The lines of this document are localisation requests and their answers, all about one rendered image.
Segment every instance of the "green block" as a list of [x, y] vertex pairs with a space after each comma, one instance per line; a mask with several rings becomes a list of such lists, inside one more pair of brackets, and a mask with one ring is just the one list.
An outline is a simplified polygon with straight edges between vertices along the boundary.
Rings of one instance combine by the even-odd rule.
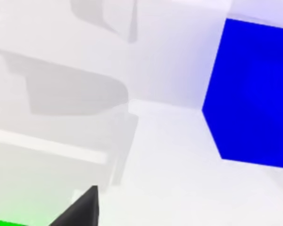
[[25, 226], [25, 225], [20, 225], [20, 224], [10, 223], [0, 220], [0, 226]]

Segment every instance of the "black triangle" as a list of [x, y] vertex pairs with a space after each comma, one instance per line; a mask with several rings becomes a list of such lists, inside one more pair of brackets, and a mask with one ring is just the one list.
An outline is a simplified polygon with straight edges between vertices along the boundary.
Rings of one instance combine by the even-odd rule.
[[50, 226], [98, 226], [99, 212], [99, 191], [93, 186]]

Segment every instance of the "blue block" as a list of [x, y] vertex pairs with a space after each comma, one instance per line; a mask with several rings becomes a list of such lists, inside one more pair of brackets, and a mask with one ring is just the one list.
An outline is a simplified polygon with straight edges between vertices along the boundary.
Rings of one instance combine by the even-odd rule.
[[283, 29], [227, 19], [202, 109], [223, 159], [283, 168]]

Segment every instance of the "black object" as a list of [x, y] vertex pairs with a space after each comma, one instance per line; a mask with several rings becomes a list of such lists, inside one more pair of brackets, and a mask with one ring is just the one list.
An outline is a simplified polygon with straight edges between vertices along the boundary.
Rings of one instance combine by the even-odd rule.
[[98, 187], [92, 186], [50, 226], [98, 226], [99, 213]]

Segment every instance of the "cube face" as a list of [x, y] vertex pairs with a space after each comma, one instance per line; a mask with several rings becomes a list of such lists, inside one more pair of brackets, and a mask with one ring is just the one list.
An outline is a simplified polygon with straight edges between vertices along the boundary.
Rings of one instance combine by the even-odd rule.
[[227, 19], [203, 113], [222, 158], [283, 167], [283, 29]]
[[25, 226], [25, 225], [20, 225], [20, 224], [10, 223], [10, 222], [0, 220], [0, 226]]

